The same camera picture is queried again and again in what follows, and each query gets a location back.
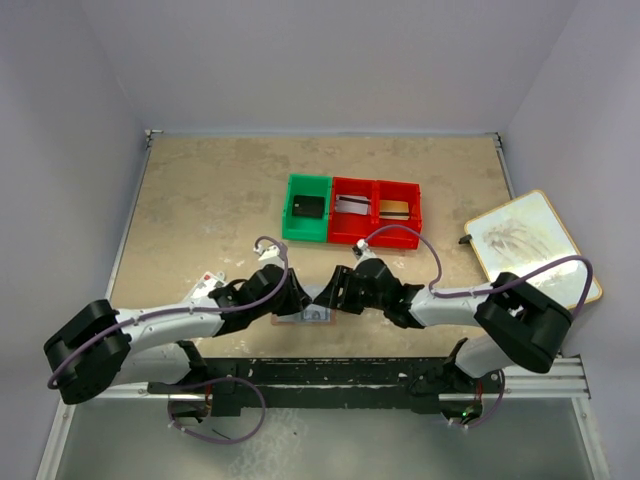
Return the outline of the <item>pink leather card holder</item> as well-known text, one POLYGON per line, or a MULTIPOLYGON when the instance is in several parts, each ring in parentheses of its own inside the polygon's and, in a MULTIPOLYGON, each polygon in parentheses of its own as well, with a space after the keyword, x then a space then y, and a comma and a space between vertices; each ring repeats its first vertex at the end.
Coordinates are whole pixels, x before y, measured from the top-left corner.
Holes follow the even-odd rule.
POLYGON ((302 312, 292 315, 271 315, 271 324, 274 326, 331 325, 334 322, 334 311, 316 304, 310 304, 302 312))

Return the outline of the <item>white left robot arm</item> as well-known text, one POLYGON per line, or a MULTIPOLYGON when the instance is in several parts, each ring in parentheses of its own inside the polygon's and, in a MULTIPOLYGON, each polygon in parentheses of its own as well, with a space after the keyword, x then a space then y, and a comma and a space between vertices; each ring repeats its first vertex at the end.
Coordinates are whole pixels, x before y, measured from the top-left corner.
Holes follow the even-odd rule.
POLYGON ((207 272, 172 305, 116 309, 96 300, 45 342, 52 370, 47 386, 67 405, 139 382, 194 392, 213 376, 196 340, 245 330, 265 315, 295 315, 311 302, 294 270, 277 265, 247 280, 207 272))

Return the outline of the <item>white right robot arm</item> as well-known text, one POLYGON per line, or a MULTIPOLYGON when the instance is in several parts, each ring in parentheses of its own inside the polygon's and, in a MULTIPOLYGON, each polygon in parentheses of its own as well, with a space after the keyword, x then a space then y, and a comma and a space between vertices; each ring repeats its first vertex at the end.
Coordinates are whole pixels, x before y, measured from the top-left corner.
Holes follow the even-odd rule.
POLYGON ((573 323, 564 306, 515 274, 503 272, 474 289, 435 291, 401 282, 379 258, 355 268, 338 266, 314 303, 351 314, 379 310, 403 329, 481 328, 481 336, 458 341, 443 368, 446 383, 456 391, 467 391, 484 375, 511 365, 549 372, 573 323))

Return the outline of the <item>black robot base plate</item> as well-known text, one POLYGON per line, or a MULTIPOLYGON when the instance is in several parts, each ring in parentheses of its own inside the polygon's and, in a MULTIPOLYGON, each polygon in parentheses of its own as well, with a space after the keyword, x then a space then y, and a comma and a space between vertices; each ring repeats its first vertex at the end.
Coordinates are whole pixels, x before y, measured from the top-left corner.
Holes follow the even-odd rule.
POLYGON ((455 412, 475 419, 482 397, 504 390, 504 374, 463 374, 452 357, 202 358, 176 385, 151 382, 148 391, 174 399, 199 397, 212 417, 248 408, 455 412))

